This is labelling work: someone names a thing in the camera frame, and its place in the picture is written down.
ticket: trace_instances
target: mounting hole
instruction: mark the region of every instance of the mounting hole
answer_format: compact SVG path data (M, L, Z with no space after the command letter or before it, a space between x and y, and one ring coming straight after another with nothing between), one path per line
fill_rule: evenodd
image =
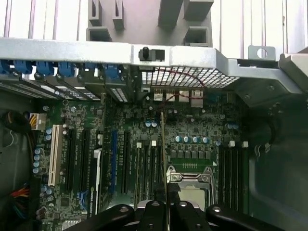
M63 100L63 101L62 101L62 104L63 104L63 106L68 106L69 101L68 101L68 100Z
M263 48L260 48L257 50L257 56L260 58L260 59L264 59L266 58L268 55L268 52L266 49L263 49Z

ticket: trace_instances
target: pcie slot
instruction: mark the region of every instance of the pcie slot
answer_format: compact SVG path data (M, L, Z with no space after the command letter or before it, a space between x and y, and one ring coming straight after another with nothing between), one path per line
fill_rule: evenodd
M129 163L130 163L130 131L125 131L124 132L124 147L123 147L123 169L122 169L121 193L128 192Z
M244 206L244 151L240 150L238 155L238 211L243 212Z
M224 184L225 184L225 160L224 150L219 148L219 165L218 165L218 204L223 205L224 201Z
M66 154L65 189L68 191L73 189L75 157L76 157L76 130L71 129L68 132L68 144L67 144L67 154Z
M233 149L231 152L231 208L237 208L237 182L238 182L238 150Z
M225 152L225 203L230 208L230 186L231 186L231 151L227 149Z
M142 173L142 200L148 199L148 156L149 155L149 145L144 145L143 149L143 173Z
M157 155L157 147L151 147L151 155L150 155L150 176L149 176L149 196L150 196L150 200L153 199L153 184L155 181L155 159L156 159L156 155Z
M80 192L84 192L87 190L90 133L91 133L90 129L85 129L81 133Z
M55 186L60 180L61 154L62 154L62 125L52 126L51 151L49 162L48 185Z
M114 193L116 184L116 152L117 152L117 131L111 132L111 186L110 193Z

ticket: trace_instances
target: black ram slot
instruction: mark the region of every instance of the black ram slot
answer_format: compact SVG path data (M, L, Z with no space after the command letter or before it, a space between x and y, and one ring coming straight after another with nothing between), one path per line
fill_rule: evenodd
M66 154L65 189L67 191L73 189L75 157L76 157L76 130L71 129L68 132L67 154Z
M129 163L130 163L130 131L125 131L124 132L124 145L123 145L123 170L122 170L121 193L128 192Z
M225 160L224 149L219 149L219 165L218 165L218 204L223 205L224 199L224 183L225 183Z
M230 208L230 185L231 185L231 151L225 152L225 203L227 208Z
M148 182L148 154L149 146L144 146L143 152L143 174L142 174L142 200L147 200L147 182Z
M80 191L87 190L89 149L90 149L90 129L85 129L81 133L81 161L80 161Z
M237 182L238 182L238 150L234 149L231 153L231 208L238 210L237 207Z
M149 177L149 195L150 200L153 199L153 184L155 181L155 158L156 158L156 147L151 148L151 156L150 156L150 177Z
M239 151L239 161L238 161L238 169L239 169L239 179L238 179L238 211L243 212L244 206L244 151Z

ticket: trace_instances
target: white connector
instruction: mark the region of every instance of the white connector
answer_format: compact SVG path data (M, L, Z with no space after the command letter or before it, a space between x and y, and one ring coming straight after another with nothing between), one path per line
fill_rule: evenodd
M55 186L60 180L61 154L62 154L62 125L52 126L51 151L49 162L48 185Z

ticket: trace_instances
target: green circuit board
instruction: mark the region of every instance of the green circuit board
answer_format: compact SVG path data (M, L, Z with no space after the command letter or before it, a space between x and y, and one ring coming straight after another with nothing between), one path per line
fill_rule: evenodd
M46 128L65 124L68 133L62 141L60 182L54 186L52 200L45 192L40 194L39 207L46 208L41 219L42 230L61 231L68 222L93 216L90 198L95 191L92 179L97 171L92 162L94 150L100 148L98 212L116 204L136 207L142 200L158 198L156 189L161 188L166 174L162 171L161 112L165 115L167 166L181 173L203 173L210 168L216 203L231 201L230 197L235 197L232 191L239 190L239 184L232 189L231 179L219 177L221 151L228 148L229 141L245 140L241 118L246 106L234 95L211 94L201 107L191 107L190 102L162 103L146 99L136 104L116 104L110 97L104 105L81 101L44 101L44 105L49 107ZM228 124L236 125L236 129L228 128ZM44 156L40 163L42 172L36 177L44 186L48 181L51 150L46 131L39 134L37 146L44 150ZM238 180L243 181L244 191L247 184L242 178ZM230 197L225 192L228 185Z

